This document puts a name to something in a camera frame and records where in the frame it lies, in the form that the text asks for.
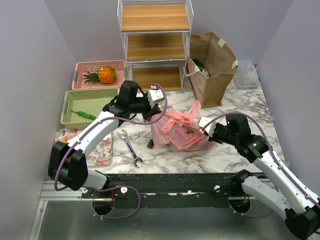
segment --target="paper bag handle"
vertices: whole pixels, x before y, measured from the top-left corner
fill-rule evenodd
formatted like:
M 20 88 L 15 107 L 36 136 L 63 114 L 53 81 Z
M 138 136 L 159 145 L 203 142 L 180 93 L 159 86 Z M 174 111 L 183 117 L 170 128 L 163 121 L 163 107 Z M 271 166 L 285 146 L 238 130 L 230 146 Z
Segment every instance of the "paper bag handle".
M 190 77 L 190 76 L 196 74 L 197 72 L 200 72 L 200 69 L 198 68 L 197 65 L 195 65 L 193 72 L 190 72 L 190 73 L 186 74 L 185 76 L 186 76 L 186 77 Z

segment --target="pink plastic bag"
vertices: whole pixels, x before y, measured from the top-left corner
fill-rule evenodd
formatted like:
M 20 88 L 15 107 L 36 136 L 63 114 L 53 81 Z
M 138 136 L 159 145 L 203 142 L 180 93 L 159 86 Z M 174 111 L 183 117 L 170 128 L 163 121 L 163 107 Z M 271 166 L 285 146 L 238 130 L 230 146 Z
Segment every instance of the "pink plastic bag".
M 161 147 L 171 144 L 179 151 L 189 152 L 206 150 L 215 145 L 208 141 L 208 137 L 199 132 L 200 127 L 194 120 L 199 116 L 201 104 L 195 101 L 187 113 L 182 113 L 174 109 L 168 110 L 164 116 L 151 125 L 151 133 L 154 145 Z

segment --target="silver wrench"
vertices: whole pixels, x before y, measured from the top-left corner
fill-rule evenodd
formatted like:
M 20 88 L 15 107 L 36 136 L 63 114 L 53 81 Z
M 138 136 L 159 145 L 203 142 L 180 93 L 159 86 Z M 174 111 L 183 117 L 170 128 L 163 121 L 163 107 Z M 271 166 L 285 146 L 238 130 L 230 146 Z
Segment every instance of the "silver wrench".
M 135 153 L 133 147 L 131 146 L 129 139 L 128 139 L 128 135 L 127 132 L 125 130 L 122 130 L 122 133 L 117 132 L 118 136 L 120 138 L 122 138 L 127 146 L 127 148 L 129 149 L 129 152 L 131 153 L 131 156 L 133 158 L 133 166 L 135 166 L 137 169 L 139 168 L 137 162 L 140 161 L 142 164 L 144 164 L 144 161 L 137 156 L 137 154 Z

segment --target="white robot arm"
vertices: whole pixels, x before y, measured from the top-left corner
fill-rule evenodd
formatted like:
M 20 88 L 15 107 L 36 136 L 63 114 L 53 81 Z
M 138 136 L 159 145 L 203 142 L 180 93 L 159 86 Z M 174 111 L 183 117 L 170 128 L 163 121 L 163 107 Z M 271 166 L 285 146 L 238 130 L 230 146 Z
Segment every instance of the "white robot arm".
M 280 190 L 277 192 L 257 177 L 249 176 L 241 183 L 242 190 L 279 214 L 289 230 L 305 240 L 320 227 L 320 198 L 307 188 L 288 168 L 270 144 L 251 134 L 246 114 L 225 114 L 226 126 L 202 117 L 200 127 L 209 141 L 235 146 L 238 153 L 258 167 Z
M 142 93 L 141 97 L 137 97 L 138 89 Z M 165 99 L 164 94 L 157 88 L 146 94 L 136 82 L 124 81 L 119 95 L 104 106 L 96 120 L 85 130 L 66 144 L 58 141 L 53 145 L 48 175 L 55 179 L 55 183 L 59 181 L 72 190 L 81 187 L 102 189 L 107 177 L 88 169 L 86 158 L 106 135 L 117 129 L 125 119 L 129 119 L 130 114 L 141 113 L 145 120 L 149 120 L 153 115 L 161 113 L 158 103 Z

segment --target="green basket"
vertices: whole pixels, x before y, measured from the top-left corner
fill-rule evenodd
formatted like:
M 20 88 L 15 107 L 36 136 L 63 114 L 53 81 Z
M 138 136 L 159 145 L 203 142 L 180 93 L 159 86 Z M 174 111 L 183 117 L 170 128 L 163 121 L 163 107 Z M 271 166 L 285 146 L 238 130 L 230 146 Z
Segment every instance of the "green basket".
M 60 122 L 67 128 L 85 129 L 93 120 L 79 116 L 72 111 L 82 111 L 97 117 L 102 108 L 119 94 L 119 90 L 118 87 L 108 87 L 67 91 L 64 96 Z

